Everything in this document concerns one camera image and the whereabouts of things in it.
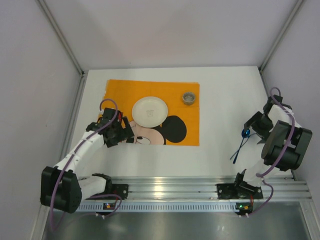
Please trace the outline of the speckled ceramic cup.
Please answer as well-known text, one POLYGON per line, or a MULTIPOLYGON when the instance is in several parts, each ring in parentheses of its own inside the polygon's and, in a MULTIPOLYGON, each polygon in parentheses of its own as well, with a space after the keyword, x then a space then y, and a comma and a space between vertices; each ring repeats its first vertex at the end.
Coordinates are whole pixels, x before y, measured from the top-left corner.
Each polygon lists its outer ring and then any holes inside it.
POLYGON ((186 106, 191 106, 196 101, 196 95, 193 92, 185 92, 182 95, 182 102, 186 106))

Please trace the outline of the blue fork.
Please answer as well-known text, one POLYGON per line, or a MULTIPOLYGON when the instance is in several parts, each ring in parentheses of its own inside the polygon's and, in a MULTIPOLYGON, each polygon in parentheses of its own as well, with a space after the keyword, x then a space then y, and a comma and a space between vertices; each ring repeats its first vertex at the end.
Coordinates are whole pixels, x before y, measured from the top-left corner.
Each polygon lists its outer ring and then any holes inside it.
POLYGON ((238 148, 238 149, 235 151, 235 153, 230 157, 230 160, 234 159, 233 162, 234 162, 234 163, 236 162, 236 160, 237 160, 236 156, 239 155, 239 152, 240 152, 241 148, 248 142, 249 138, 252 137, 252 136, 254 136, 254 135, 256 135, 256 133, 252 133, 252 134, 250 134, 250 135, 248 135, 248 136, 246 136, 245 138, 242 139, 239 148, 238 148))

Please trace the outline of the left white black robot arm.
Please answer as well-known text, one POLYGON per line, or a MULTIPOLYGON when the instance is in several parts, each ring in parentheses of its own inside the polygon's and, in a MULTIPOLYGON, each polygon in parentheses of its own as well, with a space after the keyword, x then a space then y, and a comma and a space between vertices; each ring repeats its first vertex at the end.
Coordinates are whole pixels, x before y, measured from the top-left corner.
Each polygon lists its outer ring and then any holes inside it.
POLYGON ((114 147, 134 137, 129 120, 119 110, 105 108, 97 122, 90 123, 77 145, 55 166, 41 173, 40 203, 43 206, 74 213, 81 202, 90 198, 114 196, 110 176, 82 172, 102 147, 114 147))

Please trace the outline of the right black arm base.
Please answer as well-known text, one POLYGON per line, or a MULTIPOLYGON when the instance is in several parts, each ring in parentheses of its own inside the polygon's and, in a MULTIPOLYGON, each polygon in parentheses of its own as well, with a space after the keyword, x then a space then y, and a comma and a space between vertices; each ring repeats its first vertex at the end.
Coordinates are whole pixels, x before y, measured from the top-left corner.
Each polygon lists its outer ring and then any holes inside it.
POLYGON ((260 187, 249 184, 235 185, 234 183, 220 183, 216 185, 219 200, 261 200, 264 198, 260 187))

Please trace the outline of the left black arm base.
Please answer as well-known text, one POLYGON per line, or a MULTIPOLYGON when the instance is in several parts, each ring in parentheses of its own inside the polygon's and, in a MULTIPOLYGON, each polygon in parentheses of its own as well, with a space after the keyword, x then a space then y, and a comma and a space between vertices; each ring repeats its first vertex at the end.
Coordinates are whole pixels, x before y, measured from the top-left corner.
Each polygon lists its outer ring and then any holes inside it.
POLYGON ((101 192, 90 196, 88 200, 116 200, 119 199, 115 195, 121 197, 122 200, 125 200, 128 197, 129 185, 128 184, 115 184, 109 185, 106 189, 101 192))

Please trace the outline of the orange cartoon mouse placemat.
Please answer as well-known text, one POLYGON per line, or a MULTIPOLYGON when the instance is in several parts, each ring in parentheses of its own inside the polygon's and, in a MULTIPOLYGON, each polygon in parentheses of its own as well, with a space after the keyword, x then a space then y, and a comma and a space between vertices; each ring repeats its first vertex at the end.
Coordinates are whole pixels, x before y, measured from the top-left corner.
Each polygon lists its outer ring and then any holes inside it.
POLYGON ((193 104, 183 102, 185 93, 200 95, 197 82, 154 82, 109 79, 105 86, 106 101, 103 108, 118 109, 128 118, 134 136, 127 143, 143 145, 199 146, 200 144, 200 101, 193 104), (137 101, 145 97, 157 97, 164 101, 168 114, 161 124, 146 128, 138 125, 132 116, 137 101))

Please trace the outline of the blue spoon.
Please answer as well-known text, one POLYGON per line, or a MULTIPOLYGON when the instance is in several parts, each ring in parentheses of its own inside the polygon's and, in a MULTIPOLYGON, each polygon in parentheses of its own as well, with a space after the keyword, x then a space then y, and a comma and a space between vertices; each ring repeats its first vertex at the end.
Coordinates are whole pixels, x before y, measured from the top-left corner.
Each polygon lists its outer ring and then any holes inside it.
POLYGON ((240 153, 240 150, 242 149, 242 147, 245 145, 245 143, 248 141, 248 139, 250 138, 251 136, 251 131, 250 129, 243 129, 242 132, 241 132, 241 137, 242 137, 242 140, 241 140, 241 143, 239 145, 239 148, 238 150, 235 151, 235 153, 231 156, 230 159, 233 159, 233 164, 236 163, 237 159, 238 159, 238 155, 240 153))

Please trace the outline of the cream round plate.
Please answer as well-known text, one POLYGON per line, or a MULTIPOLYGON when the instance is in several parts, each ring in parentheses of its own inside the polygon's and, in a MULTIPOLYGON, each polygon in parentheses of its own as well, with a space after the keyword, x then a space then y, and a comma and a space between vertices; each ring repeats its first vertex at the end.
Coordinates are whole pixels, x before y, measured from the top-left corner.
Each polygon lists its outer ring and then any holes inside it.
POLYGON ((133 120, 144 128, 154 128, 161 125, 168 116, 166 103, 155 96, 139 99, 132 107, 133 120))

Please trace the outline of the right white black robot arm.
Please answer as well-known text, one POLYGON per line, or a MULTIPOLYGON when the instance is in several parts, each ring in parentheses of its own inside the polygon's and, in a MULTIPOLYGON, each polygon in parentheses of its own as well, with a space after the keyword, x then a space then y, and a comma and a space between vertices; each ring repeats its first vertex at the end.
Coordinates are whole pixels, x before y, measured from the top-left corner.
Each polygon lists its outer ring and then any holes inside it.
POLYGON ((263 148, 261 159, 236 175, 234 186, 238 191, 254 193, 263 180, 279 172, 296 170, 302 163, 313 133, 297 123, 292 107, 282 101, 280 95, 269 96, 263 111, 244 124, 242 138, 251 137, 253 130, 263 148))

